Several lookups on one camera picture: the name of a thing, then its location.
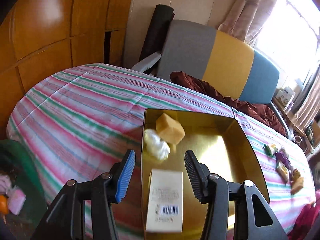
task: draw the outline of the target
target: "barcode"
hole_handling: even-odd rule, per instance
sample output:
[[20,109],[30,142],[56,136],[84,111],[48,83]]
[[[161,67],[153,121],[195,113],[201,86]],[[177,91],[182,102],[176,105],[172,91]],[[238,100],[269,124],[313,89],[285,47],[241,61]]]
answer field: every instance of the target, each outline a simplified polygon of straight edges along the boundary
[[161,216],[177,216],[179,214],[178,205],[164,205],[160,206],[160,215]]

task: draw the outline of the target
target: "white box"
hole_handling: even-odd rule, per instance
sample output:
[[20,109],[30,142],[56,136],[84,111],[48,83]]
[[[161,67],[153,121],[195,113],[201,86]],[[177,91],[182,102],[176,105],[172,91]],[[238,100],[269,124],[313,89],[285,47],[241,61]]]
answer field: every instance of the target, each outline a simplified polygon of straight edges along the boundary
[[280,96],[282,95],[282,90],[281,89],[279,89],[278,90],[278,92],[277,92],[277,94],[276,94],[276,99],[279,99],[280,100]]
[[146,231],[182,232],[182,211],[182,172],[153,169]]
[[282,104],[284,105],[284,109],[286,109],[289,104],[291,103],[291,101],[294,98],[295,93],[293,92],[293,90],[289,87],[285,87],[285,89],[283,90],[282,94],[280,95],[280,100],[282,102]]

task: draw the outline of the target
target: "yellow cushion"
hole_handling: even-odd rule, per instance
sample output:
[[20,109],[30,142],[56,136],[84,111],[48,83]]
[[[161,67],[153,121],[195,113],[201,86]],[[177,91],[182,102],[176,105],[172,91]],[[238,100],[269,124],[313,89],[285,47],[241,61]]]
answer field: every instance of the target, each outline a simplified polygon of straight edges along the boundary
[[247,82],[254,50],[244,42],[217,31],[202,80],[223,96],[239,98]]

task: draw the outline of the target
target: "rolled mat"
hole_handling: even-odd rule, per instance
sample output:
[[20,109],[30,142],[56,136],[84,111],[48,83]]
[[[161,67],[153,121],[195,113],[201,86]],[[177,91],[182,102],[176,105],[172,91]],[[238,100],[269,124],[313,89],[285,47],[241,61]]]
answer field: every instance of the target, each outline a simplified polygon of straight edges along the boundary
[[170,6],[164,4],[156,6],[143,43],[139,61],[152,53],[162,50],[173,16],[173,8]]

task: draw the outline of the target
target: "purple package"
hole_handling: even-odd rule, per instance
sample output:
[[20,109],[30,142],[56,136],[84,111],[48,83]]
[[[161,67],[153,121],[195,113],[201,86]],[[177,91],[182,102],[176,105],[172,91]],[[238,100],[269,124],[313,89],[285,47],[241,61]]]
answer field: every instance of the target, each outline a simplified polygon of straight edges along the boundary
[[284,164],[284,166],[289,170],[291,165],[289,159],[286,156],[284,156],[283,153],[279,153],[279,152],[275,153],[275,156],[276,156],[276,160],[281,161]]

